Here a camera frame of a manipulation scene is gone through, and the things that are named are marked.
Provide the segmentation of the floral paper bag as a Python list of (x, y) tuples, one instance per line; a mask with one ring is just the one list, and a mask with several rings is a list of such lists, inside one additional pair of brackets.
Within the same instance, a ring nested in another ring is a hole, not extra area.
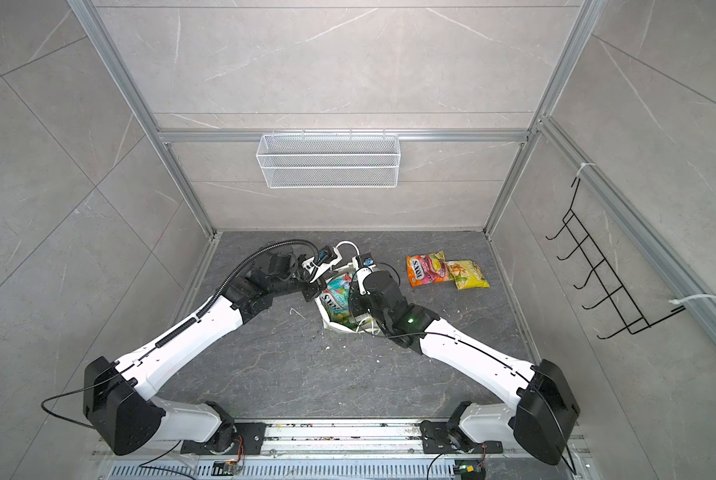
[(327, 246), (306, 269), (313, 274), (313, 284), (320, 288), (316, 305), (327, 330), (377, 335), (380, 325), (370, 311), (366, 278), (378, 270), (370, 253), (363, 254), (352, 241), (343, 240)]

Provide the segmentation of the orange snack packet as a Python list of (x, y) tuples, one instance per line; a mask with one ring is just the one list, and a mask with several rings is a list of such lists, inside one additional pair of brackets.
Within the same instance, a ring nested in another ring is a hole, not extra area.
[(407, 277), (412, 287), (451, 280), (443, 250), (406, 257)]

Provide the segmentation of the yellow snack packet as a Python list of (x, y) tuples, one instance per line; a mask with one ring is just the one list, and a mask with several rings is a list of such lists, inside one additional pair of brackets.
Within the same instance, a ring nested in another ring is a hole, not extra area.
[(490, 287), (481, 268), (471, 260), (449, 261), (447, 268), (458, 290)]

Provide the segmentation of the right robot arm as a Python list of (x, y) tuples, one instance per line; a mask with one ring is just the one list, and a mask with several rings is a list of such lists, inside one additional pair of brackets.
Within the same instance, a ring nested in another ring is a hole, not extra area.
[(501, 411), (461, 402), (447, 421), (444, 443), (471, 452), (511, 435), (537, 460), (573, 463), (568, 441), (581, 409), (558, 365), (520, 360), (469, 337), (438, 313), (409, 302), (386, 271), (360, 269), (349, 300), (387, 339), (458, 370), (502, 401)]

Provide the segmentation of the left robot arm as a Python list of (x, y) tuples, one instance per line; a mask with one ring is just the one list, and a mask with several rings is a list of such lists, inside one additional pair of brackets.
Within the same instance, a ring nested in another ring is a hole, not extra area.
[(114, 454), (129, 455), (149, 442), (193, 442), (213, 453), (233, 448), (234, 418), (214, 401), (167, 401), (159, 390), (182, 367), (225, 335), (249, 323), (282, 295), (311, 301), (321, 276), (342, 257), (332, 247), (296, 256), (294, 241), (265, 247), (236, 267), (195, 312), (143, 347), (85, 370), (83, 414)]

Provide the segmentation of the green snack packet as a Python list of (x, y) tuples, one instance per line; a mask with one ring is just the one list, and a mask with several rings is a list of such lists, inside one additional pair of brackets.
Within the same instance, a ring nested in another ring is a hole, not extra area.
[(332, 278), (328, 281), (326, 289), (321, 293), (319, 299), (326, 309), (331, 324), (355, 331), (357, 322), (351, 316), (348, 305), (351, 282), (352, 275), (350, 273)]

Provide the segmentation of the small green circuit board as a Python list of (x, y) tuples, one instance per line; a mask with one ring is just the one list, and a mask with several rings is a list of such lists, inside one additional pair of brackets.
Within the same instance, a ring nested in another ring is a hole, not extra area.
[(482, 462), (456, 460), (453, 467), (454, 478), (457, 480), (485, 480), (486, 469)]

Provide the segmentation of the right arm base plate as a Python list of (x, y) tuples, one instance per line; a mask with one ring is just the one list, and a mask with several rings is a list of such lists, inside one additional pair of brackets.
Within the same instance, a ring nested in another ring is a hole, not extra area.
[(419, 424), (423, 451), (426, 454), (502, 454), (500, 441), (476, 443), (470, 440), (458, 427), (449, 427), (446, 422), (423, 420)]

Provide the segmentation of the aluminium mounting rail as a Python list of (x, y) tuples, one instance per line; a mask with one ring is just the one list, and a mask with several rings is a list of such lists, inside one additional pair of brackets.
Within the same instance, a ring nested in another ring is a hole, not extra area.
[[(281, 459), (316, 459), (334, 458), (379, 459), (390, 457), (433, 457), (438, 454), (426, 454), (423, 451), (419, 424), (423, 420), (446, 422), (444, 418), (402, 419), (402, 418), (369, 418), (369, 419), (242, 419), (240, 422), (263, 422), (267, 424), (262, 450), (259, 455), (196, 455), (180, 452), (183, 442), (158, 441), (148, 444), (133, 454), (126, 455), (126, 460), (147, 461), (166, 450), (168, 459), (182, 458), (186, 464), (197, 463), (199, 460), (216, 459), (245, 461), (281, 458)], [(504, 458), (536, 457), (523, 448), (513, 436), (506, 419), (498, 411), (489, 418), (486, 441), (500, 441), (503, 444), (502, 454), (443, 454), (445, 457), (482, 456)]]

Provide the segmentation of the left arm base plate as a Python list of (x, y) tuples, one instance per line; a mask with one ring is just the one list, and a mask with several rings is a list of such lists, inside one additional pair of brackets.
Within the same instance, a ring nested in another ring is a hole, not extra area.
[(267, 424), (263, 422), (240, 422), (232, 427), (223, 425), (208, 442), (185, 441), (180, 452), (196, 455), (259, 455), (266, 429)]

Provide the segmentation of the aluminium frame profile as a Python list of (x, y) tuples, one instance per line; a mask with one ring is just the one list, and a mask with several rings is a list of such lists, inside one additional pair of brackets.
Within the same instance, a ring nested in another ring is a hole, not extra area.
[[(558, 65), (541, 98), (537, 112), (525, 129), (289, 129), (293, 137), (365, 138), (390, 135), (409, 142), (487, 142), (509, 141), (520, 143), (517, 156), (501, 187), (496, 203), (483, 228), (488, 235), (496, 231), (507, 203), (517, 187), (530, 155), (540, 138), (547, 139), (577, 169), (574, 185), (584, 184), (604, 211), (620, 226), (638, 248), (665, 284), (678, 296), (685, 297), (682, 309), (691, 313), (716, 345), (716, 300), (709, 298), (708, 286), (699, 279), (688, 264), (670, 247), (638, 209), (625, 198), (613, 182), (597, 167), (553, 117), (552, 113), (562, 96), (573, 69), (579, 61), (592, 31), (601, 18), (606, 4), (603, 1), (585, 1), (571, 29)], [(147, 139), (155, 147), (159, 158), (176, 181), (181, 193), (199, 224), (208, 234), (215, 227), (200, 204), (186, 174), (177, 165), (168, 146), (174, 142), (254, 142), (265, 135), (263, 129), (166, 129), (160, 130), (154, 115), (136, 86), (129, 69), (116, 48), (96, 6), (90, 1), (73, 1), (70, 4), (81, 26), (86, 31), (103, 64), (142, 124)]]

